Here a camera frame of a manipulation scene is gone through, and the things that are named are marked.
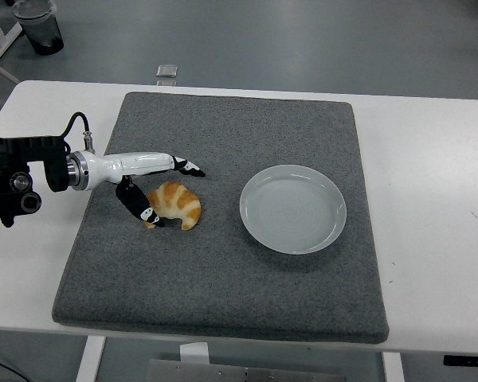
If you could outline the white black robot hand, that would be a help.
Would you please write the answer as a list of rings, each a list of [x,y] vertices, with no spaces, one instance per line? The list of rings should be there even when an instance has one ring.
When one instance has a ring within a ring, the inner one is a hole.
[[[99,157],[82,151],[80,156],[80,181],[74,189],[90,190],[104,181],[113,183],[116,185],[116,196],[133,216],[158,226],[161,225],[159,216],[132,178],[168,170],[177,170],[193,177],[206,175],[193,162],[165,153],[135,152]]]

